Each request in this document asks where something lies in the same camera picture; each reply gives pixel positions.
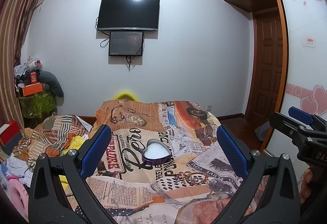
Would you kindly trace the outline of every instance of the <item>white foam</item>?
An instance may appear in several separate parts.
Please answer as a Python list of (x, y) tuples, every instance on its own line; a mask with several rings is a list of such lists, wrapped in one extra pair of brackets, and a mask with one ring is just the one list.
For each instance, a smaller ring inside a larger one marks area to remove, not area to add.
[(169, 151), (159, 143), (152, 143), (147, 147), (144, 156), (148, 159), (161, 159), (170, 155)]

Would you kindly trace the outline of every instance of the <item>wooden floor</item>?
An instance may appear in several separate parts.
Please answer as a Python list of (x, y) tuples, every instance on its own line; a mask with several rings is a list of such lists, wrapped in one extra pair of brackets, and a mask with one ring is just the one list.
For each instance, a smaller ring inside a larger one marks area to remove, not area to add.
[(249, 124), (242, 117), (220, 120), (220, 123), (226, 124), (237, 138), (244, 141), (249, 149), (260, 149), (261, 142), (256, 138), (254, 134), (254, 130), (257, 128), (256, 126)]

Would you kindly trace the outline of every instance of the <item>pink heart decal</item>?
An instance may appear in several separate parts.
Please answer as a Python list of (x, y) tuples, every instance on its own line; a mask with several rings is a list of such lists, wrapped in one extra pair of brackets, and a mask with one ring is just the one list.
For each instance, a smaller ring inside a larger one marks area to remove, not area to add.
[(327, 112), (327, 92), (321, 85), (316, 85), (313, 89), (313, 99), (319, 104), (318, 115), (321, 116)]
[(303, 97), (301, 99), (300, 106), (301, 110), (311, 114), (316, 114), (319, 109), (318, 102), (316, 100), (310, 101), (308, 97)]

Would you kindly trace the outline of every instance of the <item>yellow arch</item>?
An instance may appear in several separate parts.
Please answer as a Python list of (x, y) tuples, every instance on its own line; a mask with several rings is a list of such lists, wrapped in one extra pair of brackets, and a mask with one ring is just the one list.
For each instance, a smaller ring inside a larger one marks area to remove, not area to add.
[(139, 99), (133, 93), (128, 91), (119, 92), (117, 95), (115, 95), (113, 99), (121, 99), (124, 97), (128, 97), (130, 100), (140, 102)]

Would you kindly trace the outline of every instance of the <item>sticker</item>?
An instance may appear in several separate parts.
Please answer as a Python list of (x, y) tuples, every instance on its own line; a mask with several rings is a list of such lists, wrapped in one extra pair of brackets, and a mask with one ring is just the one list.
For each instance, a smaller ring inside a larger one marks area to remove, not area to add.
[(311, 37), (302, 37), (302, 45), (307, 47), (316, 47), (316, 41)]

